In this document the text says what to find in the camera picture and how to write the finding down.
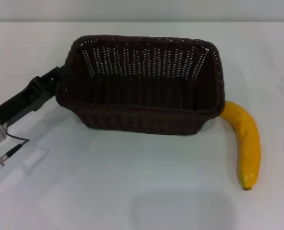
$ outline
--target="white wall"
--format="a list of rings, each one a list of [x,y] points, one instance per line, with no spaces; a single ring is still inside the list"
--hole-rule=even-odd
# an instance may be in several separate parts
[[[284,21],[284,0],[0,0],[0,21]]]

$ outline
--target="brown wicker basket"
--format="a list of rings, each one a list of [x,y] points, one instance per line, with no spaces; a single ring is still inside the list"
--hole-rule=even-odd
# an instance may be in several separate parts
[[[190,135],[225,106],[218,50],[202,40],[84,36],[66,64],[57,101],[88,127]]]

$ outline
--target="white table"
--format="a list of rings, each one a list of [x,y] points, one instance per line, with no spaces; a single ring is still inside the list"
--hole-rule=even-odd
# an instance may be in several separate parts
[[[0,171],[0,230],[284,230],[284,23],[0,23],[0,104],[90,34],[213,42],[260,130],[258,183],[241,190],[221,118],[190,137],[98,131],[51,99],[9,129],[31,142]]]

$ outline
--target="wire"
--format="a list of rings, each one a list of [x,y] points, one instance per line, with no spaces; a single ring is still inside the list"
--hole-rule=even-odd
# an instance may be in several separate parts
[[[14,138],[14,139],[17,139],[17,140],[23,140],[24,142],[21,144],[22,146],[23,146],[24,144],[26,144],[28,141],[30,141],[30,139],[19,138],[19,137],[13,136],[13,135],[11,135],[10,133],[8,133],[7,131],[6,131],[6,134],[7,134],[9,137],[11,137],[11,138]]]

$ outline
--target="yellow banana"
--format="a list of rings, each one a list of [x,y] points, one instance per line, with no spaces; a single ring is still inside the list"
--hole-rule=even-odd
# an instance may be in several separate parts
[[[258,179],[261,161],[258,128],[250,114],[233,102],[226,102],[221,116],[236,132],[239,145],[239,180],[244,190],[250,190]]]

